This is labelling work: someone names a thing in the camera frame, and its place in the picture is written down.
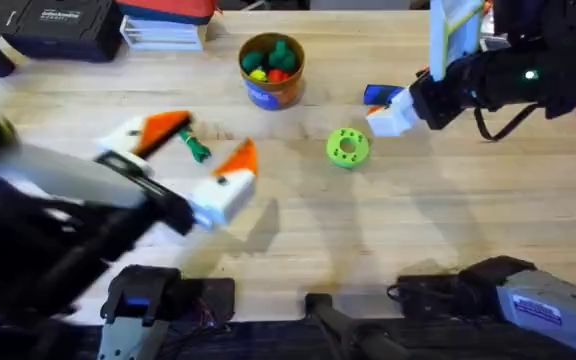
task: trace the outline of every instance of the wooden table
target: wooden table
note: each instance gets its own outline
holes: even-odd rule
[[[442,132],[422,126],[372,142],[356,171],[324,151],[336,128],[369,133],[366,84],[409,84],[426,63],[425,12],[226,12],[206,50],[126,51],[113,63],[24,63],[0,80],[0,112],[31,143],[91,158],[94,140],[126,119],[189,109],[201,140],[219,151],[255,139],[257,196],[234,223],[179,239],[155,227],[82,299],[99,322],[110,279],[130,263],[179,266],[189,276],[233,277],[239,320],[296,319],[303,295],[333,292],[339,307],[392,312],[400,274],[454,271],[501,254],[576,283],[576,114],[538,111],[507,140],[482,141],[471,112]],[[303,45],[301,102],[268,112],[247,98],[236,54],[250,36],[277,31]],[[499,128],[519,111],[489,116]],[[156,178],[184,192],[208,169],[173,142],[152,160]]]

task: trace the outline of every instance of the green toy block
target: green toy block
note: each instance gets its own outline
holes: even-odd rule
[[[275,50],[268,55],[268,63],[275,69],[292,73],[297,67],[297,56],[284,40],[277,40]]]
[[[247,53],[241,60],[241,67],[246,73],[250,73],[251,71],[261,66],[261,62],[263,60],[264,54],[260,53],[259,51],[251,51]]]

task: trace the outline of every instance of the black box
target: black box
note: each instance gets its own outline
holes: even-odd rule
[[[18,0],[2,35],[31,58],[105,62],[121,44],[122,19],[113,0]]]

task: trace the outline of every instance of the black cable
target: black cable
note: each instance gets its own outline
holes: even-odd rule
[[[324,338],[326,338],[326,342],[328,342],[328,347],[330,348],[330,352],[332,353],[332,357],[335,360],[345,360],[341,354],[341,343],[333,338],[333,335],[330,333],[330,330],[326,327],[326,325],[321,321],[321,319],[313,315],[311,318],[315,321],[315,324],[319,327],[319,330],[324,334]]]
[[[519,112],[519,114],[517,114],[517,116],[515,116],[512,120],[510,120],[510,122],[494,136],[490,135],[490,132],[486,127],[486,122],[484,121],[484,117],[481,114],[481,108],[479,107],[475,108],[475,120],[477,121],[477,128],[479,128],[479,133],[481,134],[481,136],[483,136],[484,139],[495,142],[499,141],[508,136],[508,134],[510,134],[511,132],[513,132],[513,130],[515,130],[517,126],[519,126],[519,124],[521,124],[528,117],[528,115],[530,115],[538,107],[541,107],[541,105],[530,104],[526,106],[523,110]]]

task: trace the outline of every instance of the blue label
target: blue label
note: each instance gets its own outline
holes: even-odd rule
[[[244,81],[246,82],[246,89],[248,89],[248,96],[250,96],[250,99],[255,104],[266,110],[279,109],[279,99],[252,82],[248,80]]]

